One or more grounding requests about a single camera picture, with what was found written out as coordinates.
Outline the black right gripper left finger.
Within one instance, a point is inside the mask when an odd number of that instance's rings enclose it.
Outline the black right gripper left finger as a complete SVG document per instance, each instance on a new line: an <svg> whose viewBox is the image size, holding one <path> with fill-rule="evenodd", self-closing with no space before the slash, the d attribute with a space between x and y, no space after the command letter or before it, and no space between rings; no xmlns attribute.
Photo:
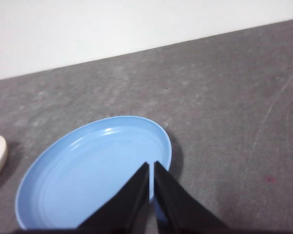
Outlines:
<svg viewBox="0 0 293 234"><path fill-rule="evenodd" d="M112 199L78 226L76 232L129 234L139 211L148 201L149 165L145 162Z"/></svg>

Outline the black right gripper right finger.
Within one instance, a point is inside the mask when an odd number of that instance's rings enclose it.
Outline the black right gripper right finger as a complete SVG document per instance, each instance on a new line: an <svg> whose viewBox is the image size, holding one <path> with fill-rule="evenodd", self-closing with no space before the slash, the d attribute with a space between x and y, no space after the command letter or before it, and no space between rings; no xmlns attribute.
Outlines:
<svg viewBox="0 0 293 234"><path fill-rule="evenodd" d="M158 161L154 163L154 208L161 234L222 234L230 231Z"/></svg>

